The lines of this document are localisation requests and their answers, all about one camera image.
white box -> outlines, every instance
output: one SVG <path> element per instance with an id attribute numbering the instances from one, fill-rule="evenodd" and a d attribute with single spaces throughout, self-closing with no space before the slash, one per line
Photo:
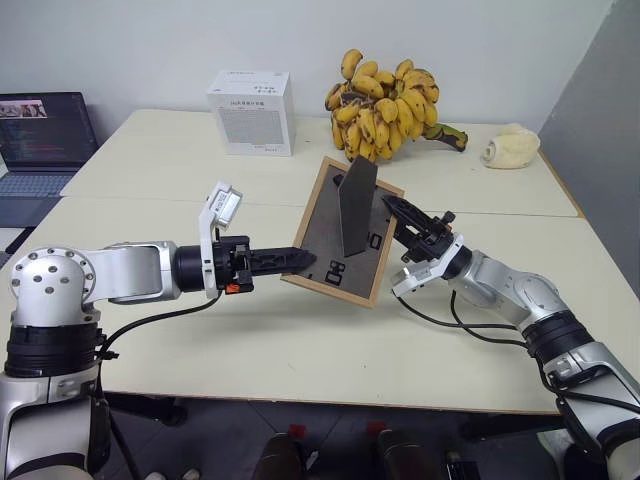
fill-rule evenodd
<path id="1" fill-rule="evenodd" d="M 227 153 L 292 154 L 296 130 L 288 72 L 224 70 L 207 96 Z"/>

gray wall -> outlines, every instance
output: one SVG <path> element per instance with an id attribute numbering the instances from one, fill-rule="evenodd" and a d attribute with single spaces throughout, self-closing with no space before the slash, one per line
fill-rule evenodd
<path id="1" fill-rule="evenodd" d="M 540 137 L 640 296 L 640 1 L 614 3 Z"/>

bananas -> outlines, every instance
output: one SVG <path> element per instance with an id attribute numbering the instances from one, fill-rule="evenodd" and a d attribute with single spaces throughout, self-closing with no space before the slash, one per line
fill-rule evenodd
<path id="1" fill-rule="evenodd" d="M 353 85 L 353 88 L 356 91 L 369 95 L 373 98 L 384 97 L 384 90 L 382 90 L 380 82 L 369 75 L 365 75 L 364 73 L 353 77 L 351 85 Z"/>
<path id="2" fill-rule="evenodd" d="M 346 81 L 333 85 L 324 102 L 331 112 L 333 144 L 349 160 L 359 155 L 370 162 L 391 160 L 407 139 L 421 136 L 458 151 L 466 148 L 464 132 L 438 123 L 440 89 L 430 72 L 415 68 L 411 59 L 393 72 L 362 59 L 357 49 L 344 54 L 340 72 Z"/>
<path id="3" fill-rule="evenodd" d="M 340 73 L 346 80 L 351 80 L 356 73 L 356 67 L 362 60 L 362 52 L 360 50 L 352 48 L 344 54 L 342 58 L 342 64 L 340 65 Z"/>

